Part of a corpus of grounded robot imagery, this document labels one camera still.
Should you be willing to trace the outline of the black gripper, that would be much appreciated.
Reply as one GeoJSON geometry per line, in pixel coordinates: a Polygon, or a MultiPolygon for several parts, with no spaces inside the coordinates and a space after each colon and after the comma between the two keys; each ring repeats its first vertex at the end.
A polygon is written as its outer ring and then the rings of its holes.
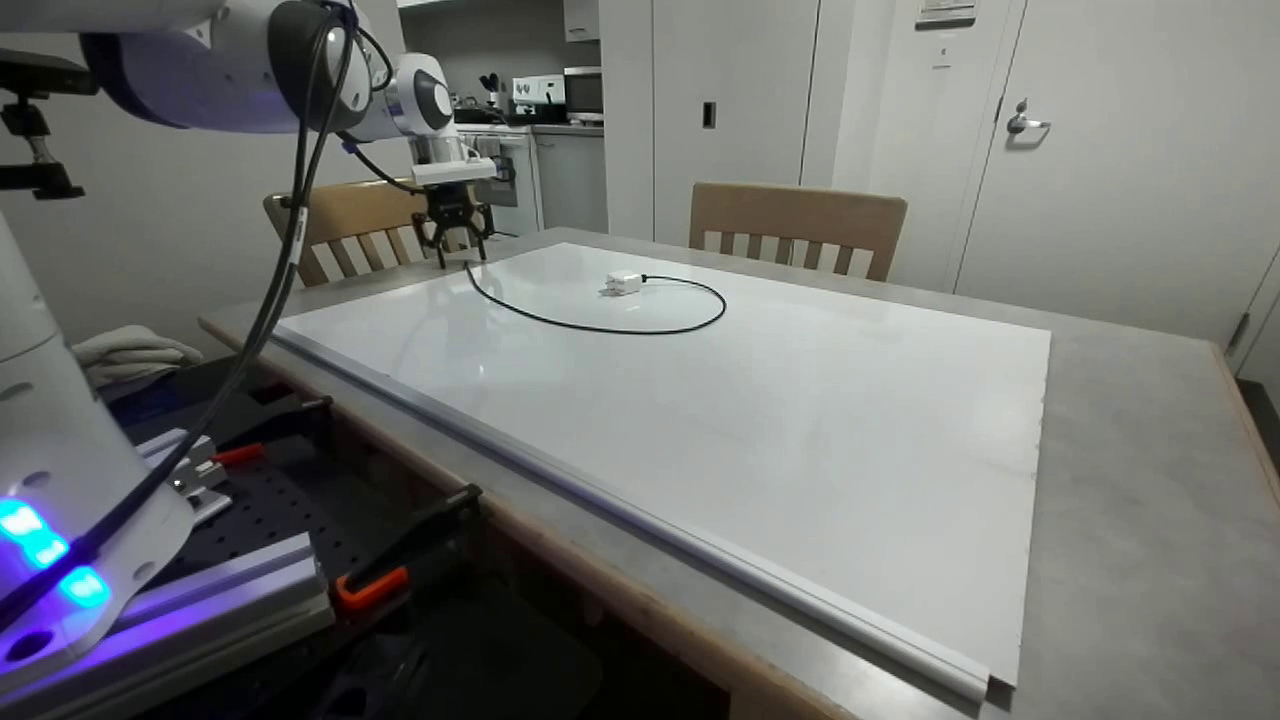
{"type": "MultiPolygon", "coordinates": [[[[497,234],[490,206],[466,183],[434,183],[428,193],[428,217],[434,227],[464,227],[476,248],[476,258],[489,258],[489,238],[497,234]]],[[[428,227],[428,217],[413,211],[413,232],[419,248],[431,252],[434,263],[443,263],[443,243],[428,227]]]]}

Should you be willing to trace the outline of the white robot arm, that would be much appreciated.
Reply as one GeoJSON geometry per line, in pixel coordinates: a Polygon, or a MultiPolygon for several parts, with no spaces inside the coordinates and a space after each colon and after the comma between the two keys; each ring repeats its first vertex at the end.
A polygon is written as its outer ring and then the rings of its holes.
{"type": "Polygon", "coordinates": [[[0,0],[0,27],[72,34],[75,76],[149,122],[423,139],[413,193],[428,195],[431,238],[490,234],[476,183],[497,162],[461,147],[443,62],[389,56],[348,0],[0,0]]]}

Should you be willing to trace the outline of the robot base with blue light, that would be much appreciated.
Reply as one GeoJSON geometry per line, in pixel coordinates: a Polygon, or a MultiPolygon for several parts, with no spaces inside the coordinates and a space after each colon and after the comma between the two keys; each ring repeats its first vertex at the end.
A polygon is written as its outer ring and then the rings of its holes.
{"type": "MultiPolygon", "coordinates": [[[[142,476],[0,220],[0,593],[63,558],[142,476]]],[[[158,482],[94,558],[0,633],[0,701],[93,650],[193,528],[193,503],[158,482]]]]}

